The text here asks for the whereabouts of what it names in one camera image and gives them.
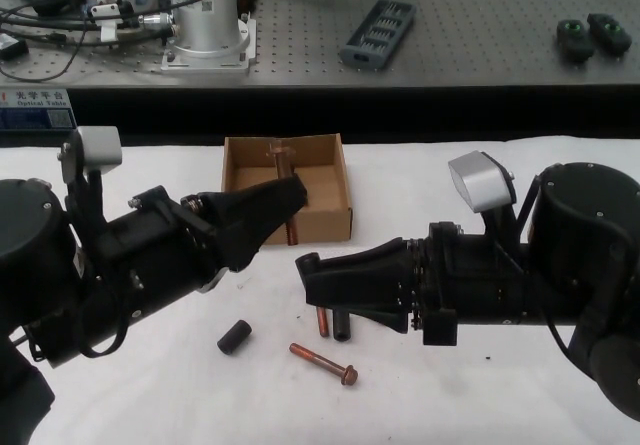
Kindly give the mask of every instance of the white tablecloth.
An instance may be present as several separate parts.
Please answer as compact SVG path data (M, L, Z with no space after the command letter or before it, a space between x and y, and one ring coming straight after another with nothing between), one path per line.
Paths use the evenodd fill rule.
M637 445L640 424L565 360L544 327L461 326L452 348L424 347L420 332L401 335L360 317L352 318L350 342L318 335L294 259L424 237L429 222L441 220L481 233L482 220L456 194L447 166L475 149L515 173L520 199L534 173L556 162L602 163L640 180L636 141L346 146L350 242L264 248L213 292L194 293L137 324L115 354L78 357L55 370L40 364L57 398L32 443ZM0 178L39 177L62 198L55 155L0 149ZM159 184L174 199L219 190L221 167L218 147L125 149L123 165L104 177L105 214L128 212L128 199ZM225 356L216 341L240 318L253 334L236 356ZM353 364L358 383L342 387L294 357L294 341Z

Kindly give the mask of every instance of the black plastic housing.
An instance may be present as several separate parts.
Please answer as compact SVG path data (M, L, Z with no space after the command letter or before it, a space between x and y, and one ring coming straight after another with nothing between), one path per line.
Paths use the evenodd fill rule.
M0 334L72 302L76 242L64 211L35 180L0 181Z

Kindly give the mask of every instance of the black robotic arm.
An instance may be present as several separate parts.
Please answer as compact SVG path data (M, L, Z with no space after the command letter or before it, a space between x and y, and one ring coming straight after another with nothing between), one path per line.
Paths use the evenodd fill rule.
M56 367L116 351L129 327L238 272L306 203L297 176L172 201L163 187L111 222L103 173L122 161L115 127L80 127L58 155L66 212L41 180L0 181L0 436L24 444L54 395L9 336L22 327L34 360ZM76 242L71 227L80 244ZM114 337L101 352L98 343Z
M605 166L557 164L535 177L516 217L513 179L493 158L473 152L449 166L483 235L440 222L425 239L304 255L307 303L400 333L411 315L425 345L456 345L458 324L546 324L565 356L640 420L640 185ZM575 325L568 345L556 324Z

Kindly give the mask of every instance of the black cylinder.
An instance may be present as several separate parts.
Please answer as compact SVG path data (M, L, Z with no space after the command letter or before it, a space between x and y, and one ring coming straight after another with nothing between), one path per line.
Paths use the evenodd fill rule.
M351 339L351 318L349 312L342 310L333 311L333 339L338 342L346 342Z
M231 329L218 340L218 348L225 355L231 355L251 334L251 326L244 320L238 320Z
M60 202L36 180L0 180L0 333L77 294L76 242Z
M575 324L581 302L545 283L529 283L486 235L459 235L444 225L432 224L426 290L444 297L444 308L456 311L458 323L538 325L545 323L544 306L557 324ZM521 252L527 256L528 246L521 245Z
M110 284L128 298L128 309L119 310L109 289L87 279L87 296L81 320L87 345L93 347L113 336L121 313L129 323L149 317L201 287L211 276L203 269L193 239L175 222L155 209L138 210L109 223L110 240L101 252L114 269L124 271L118 283ZM57 367L80 353L74 325L75 308L32 323L32 339L51 366Z

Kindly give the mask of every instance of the cardboard box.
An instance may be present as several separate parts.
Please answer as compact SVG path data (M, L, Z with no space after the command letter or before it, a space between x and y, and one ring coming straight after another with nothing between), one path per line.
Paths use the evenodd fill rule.
M222 191L229 192L277 178L268 137L227 137ZM295 153L291 163L307 189L308 203L296 214L299 243L339 242L351 238L353 210L339 134L283 138ZM266 244L286 244L280 227Z

